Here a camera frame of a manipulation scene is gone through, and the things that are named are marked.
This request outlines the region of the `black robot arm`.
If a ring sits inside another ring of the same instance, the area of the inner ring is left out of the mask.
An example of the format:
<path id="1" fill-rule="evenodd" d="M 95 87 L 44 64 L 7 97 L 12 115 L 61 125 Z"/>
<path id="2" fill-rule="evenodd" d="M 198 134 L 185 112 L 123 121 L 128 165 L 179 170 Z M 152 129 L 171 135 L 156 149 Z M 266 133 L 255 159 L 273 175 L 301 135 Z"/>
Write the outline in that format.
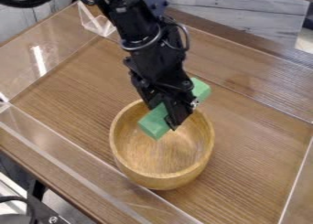
<path id="1" fill-rule="evenodd" d="M 0 0 L 0 5 L 32 8 L 51 0 Z M 175 130 L 193 114 L 197 97 L 183 69 L 190 49 L 186 27 L 166 14 L 167 0 L 92 0 L 120 36 L 128 53 L 123 64 L 150 109 L 164 107 L 163 121 Z"/>

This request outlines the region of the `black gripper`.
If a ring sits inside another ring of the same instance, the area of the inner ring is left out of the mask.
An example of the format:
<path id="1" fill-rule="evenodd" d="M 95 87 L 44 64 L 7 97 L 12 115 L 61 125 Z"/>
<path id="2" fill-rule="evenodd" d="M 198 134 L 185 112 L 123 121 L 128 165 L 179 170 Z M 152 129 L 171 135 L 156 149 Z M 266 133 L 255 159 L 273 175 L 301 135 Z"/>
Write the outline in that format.
<path id="1" fill-rule="evenodd" d="M 177 130 L 198 105 L 183 69 L 190 49 L 186 27 L 171 18 L 128 19 L 120 29 L 120 47 L 130 54 L 124 65 L 143 102 L 150 110 L 163 103 L 164 121 Z"/>

